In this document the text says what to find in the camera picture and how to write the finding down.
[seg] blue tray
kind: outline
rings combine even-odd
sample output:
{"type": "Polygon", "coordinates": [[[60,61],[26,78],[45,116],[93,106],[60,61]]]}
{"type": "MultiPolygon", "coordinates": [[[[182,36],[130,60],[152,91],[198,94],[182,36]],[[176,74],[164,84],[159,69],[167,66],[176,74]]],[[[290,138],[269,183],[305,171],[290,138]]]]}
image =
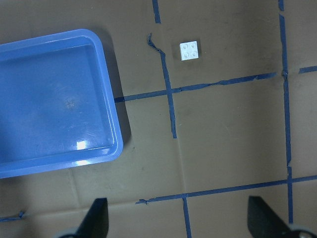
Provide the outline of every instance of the blue tray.
{"type": "Polygon", "coordinates": [[[95,33],[0,45],[0,178],[111,161],[122,148],[95,33]]]}

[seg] white block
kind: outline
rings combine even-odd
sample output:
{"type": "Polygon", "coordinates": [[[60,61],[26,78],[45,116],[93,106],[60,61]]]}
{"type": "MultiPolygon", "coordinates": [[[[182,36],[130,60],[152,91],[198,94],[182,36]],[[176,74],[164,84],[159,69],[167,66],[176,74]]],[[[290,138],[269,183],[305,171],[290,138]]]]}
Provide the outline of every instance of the white block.
{"type": "Polygon", "coordinates": [[[180,43],[179,48],[182,60],[191,60],[198,58],[197,41],[180,43]]]}

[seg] blue plastic bin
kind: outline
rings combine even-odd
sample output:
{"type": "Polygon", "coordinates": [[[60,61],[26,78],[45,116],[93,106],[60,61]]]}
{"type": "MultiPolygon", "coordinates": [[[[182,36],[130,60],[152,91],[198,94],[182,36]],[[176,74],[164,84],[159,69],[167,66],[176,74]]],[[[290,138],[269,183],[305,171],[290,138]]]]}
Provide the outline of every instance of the blue plastic bin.
{"type": "Polygon", "coordinates": [[[95,33],[0,45],[0,178],[111,161],[122,149],[95,33]]]}

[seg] white lego brick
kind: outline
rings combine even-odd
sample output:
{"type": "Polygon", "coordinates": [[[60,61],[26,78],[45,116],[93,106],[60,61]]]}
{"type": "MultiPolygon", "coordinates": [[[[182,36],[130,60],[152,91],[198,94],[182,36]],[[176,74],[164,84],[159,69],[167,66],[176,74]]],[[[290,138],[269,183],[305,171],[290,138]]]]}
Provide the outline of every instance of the white lego brick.
{"type": "Polygon", "coordinates": [[[180,43],[179,48],[182,60],[191,60],[198,58],[197,41],[180,43]]]}

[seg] black object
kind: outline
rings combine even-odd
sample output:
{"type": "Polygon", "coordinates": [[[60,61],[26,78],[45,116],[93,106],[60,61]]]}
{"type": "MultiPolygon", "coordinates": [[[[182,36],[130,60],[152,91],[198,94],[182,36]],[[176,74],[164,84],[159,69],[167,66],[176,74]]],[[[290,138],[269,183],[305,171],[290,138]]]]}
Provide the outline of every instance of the black object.
{"type": "Polygon", "coordinates": [[[90,207],[75,234],[59,238],[105,238],[109,230],[108,203],[106,198],[97,198],[90,207]]]}
{"type": "Polygon", "coordinates": [[[254,238],[317,238],[304,230],[292,231],[261,197],[250,196],[248,229],[254,238]]]}

